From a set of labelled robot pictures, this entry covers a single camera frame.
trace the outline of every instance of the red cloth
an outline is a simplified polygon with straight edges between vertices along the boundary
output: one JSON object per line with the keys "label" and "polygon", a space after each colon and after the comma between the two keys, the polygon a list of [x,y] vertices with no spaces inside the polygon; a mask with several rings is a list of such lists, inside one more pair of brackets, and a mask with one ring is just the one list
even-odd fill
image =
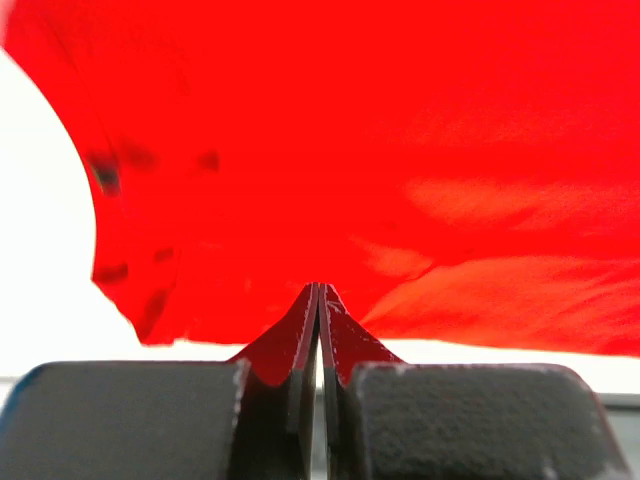
{"label": "red cloth", "polygon": [[10,16],[142,342],[251,341],[323,281],[380,337],[640,355],[637,2],[258,3]]}

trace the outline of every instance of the dark stain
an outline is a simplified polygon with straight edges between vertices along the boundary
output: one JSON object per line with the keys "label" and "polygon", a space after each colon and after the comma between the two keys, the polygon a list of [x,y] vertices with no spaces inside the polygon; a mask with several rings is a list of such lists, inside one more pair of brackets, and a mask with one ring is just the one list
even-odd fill
{"label": "dark stain", "polygon": [[113,156],[90,154],[87,157],[94,177],[106,195],[120,193],[120,175]]}
{"label": "dark stain", "polygon": [[126,263],[113,267],[102,267],[93,272],[93,281],[99,283],[117,283],[129,276],[129,266]]}
{"label": "dark stain", "polygon": [[169,298],[169,290],[160,289],[156,290],[147,300],[142,318],[136,325],[136,333],[141,341],[144,341],[153,331],[156,321],[164,312],[167,298]]}
{"label": "dark stain", "polygon": [[122,153],[124,160],[136,170],[153,170],[158,163],[156,155],[135,143],[124,142]]}
{"label": "dark stain", "polygon": [[211,170],[214,172],[220,171],[220,155],[218,152],[211,151],[198,158],[198,167],[204,170]]}
{"label": "dark stain", "polygon": [[164,262],[165,260],[169,260],[173,257],[173,247],[163,248],[162,250],[158,250],[153,254],[154,262]]}

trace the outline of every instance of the red garment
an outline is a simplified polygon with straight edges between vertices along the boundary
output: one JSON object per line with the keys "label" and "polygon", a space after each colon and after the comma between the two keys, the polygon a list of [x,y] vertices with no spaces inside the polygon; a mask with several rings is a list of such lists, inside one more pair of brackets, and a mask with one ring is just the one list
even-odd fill
{"label": "red garment", "polygon": [[143,343],[322,281],[379,337],[640,355],[638,2],[420,5],[17,1]]}

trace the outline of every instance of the white background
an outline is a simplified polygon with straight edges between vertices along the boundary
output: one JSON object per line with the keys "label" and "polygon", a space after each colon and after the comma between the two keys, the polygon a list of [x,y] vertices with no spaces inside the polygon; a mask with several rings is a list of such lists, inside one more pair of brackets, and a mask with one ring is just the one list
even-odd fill
{"label": "white background", "polygon": [[[2,50],[0,167],[0,404],[15,377],[46,361],[220,360],[240,348],[138,344],[129,323],[89,280],[95,219],[80,159],[45,99]],[[562,363],[596,391],[640,393],[638,359],[387,344],[411,362]]]}

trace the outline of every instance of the white surface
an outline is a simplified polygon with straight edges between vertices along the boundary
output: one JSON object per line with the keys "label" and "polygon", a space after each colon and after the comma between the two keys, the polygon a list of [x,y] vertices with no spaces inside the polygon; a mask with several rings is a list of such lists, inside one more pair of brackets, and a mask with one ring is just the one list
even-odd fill
{"label": "white surface", "polygon": [[[141,347],[90,282],[95,220],[80,159],[52,109],[0,50],[0,377],[54,360],[221,360],[240,346]],[[416,363],[550,362],[599,392],[640,393],[640,360],[389,341]],[[7,393],[0,383],[0,403]]]}

